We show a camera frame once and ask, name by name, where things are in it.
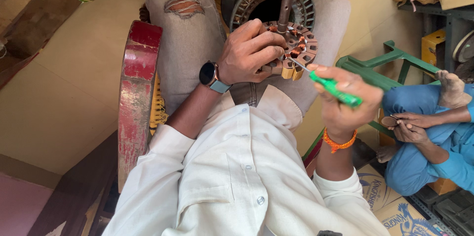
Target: metal shaft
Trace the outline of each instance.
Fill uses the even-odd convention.
[[[302,68],[305,69],[306,71],[311,72],[310,69],[307,69],[304,65],[302,65],[300,62],[296,61],[295,59],[293,59],[293,58],[291,58],[291,57],[288,57],[288,59],[290,59],[293,63],[299,65],[300,67],[302,67]]]
[[[288,30],[288,18],[292,9],[293,0],[281,0],[280,17],[278,18],[278,33],[286,35]]]

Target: green screwdriver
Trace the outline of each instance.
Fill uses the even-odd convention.
[[[350,107],[356,107],[362,103],[362,99],[360,99],[359,97],[351,95],[349,93],[343,93],[337,90],[336,88],[337,81],[335,81],[334,79],[319,77],[314,73],[314,71],[307,69],[304,65],[302,65],[301,63],[299,63],[292,57],[288,57],[288,59],[290,59],[295,64],[299,65],[300,67],[308,71],[310,73],[310,78],[312,81],[323,85],[325,90],[327,90],[331,95],[336,97],[343,104],[348,105]]]

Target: gray watch strap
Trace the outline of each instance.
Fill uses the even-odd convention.
[[[214,83],[209,86],[209,88],[215,90],[218,93],[225,93],[230,89],[230,87],[232,87],[232,85],[225,85],[224,83],[218,80],[214,81]]]

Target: smartwatch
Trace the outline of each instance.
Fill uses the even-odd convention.
[[[201,81],[203,85],[206,85],[218,93],[225,93],[230,89],[230,87],[232,87],[232,85],[226,85],[219,81],[217,64],[211,61],[208,61],[201,67],[201,71],[199,72],[199,81]]]

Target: blue clothing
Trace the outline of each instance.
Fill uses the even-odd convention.
[[[474,85],[466,84],[465,93],[474,97]],[[385,115],[400,112],[434,114],[448,110],[438,106],[441,86],[414,85],[395,87],[385,93],[382,105]],[[413,143],[399,142],[402,147],[388,162],[385,181],[401,195],[419,191],[438,178],[449,178],[459,187],[474,193],[474,100],[467,108],[471,123],[452,123],[426,129],[431,142],[449,152],[441,164],[431,164]]]

